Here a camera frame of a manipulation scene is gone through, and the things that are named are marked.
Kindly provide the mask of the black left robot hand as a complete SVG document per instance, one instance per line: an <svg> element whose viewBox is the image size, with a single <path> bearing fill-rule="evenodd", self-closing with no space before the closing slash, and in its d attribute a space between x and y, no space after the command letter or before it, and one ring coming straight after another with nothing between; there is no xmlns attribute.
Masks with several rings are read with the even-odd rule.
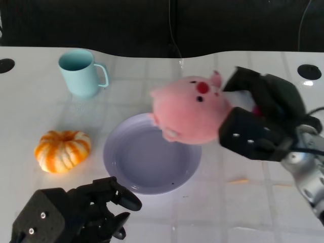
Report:
<svg viewBox="0 0 324 243"><path fill-rule="evenodd" d="M107 203L127 212L114 215ZM65 191L37 190L12 225L11 242L110 242L126 237L124 224L141 201L116 177L94 180Z"/></svg>

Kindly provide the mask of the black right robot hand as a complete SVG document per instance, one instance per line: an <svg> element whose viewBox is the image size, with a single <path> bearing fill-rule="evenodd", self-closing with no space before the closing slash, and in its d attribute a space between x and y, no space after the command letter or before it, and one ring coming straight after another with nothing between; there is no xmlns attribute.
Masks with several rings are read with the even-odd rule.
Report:
<svg viewBox="0 0 324 243"><path fill-rule="evenodd" d="M234 107L219 128L219 143L251 160L281 161L296 144L295 129L306 114L294 84L280 77L237 67L223 89L247 91L252 111Z"/></svg>

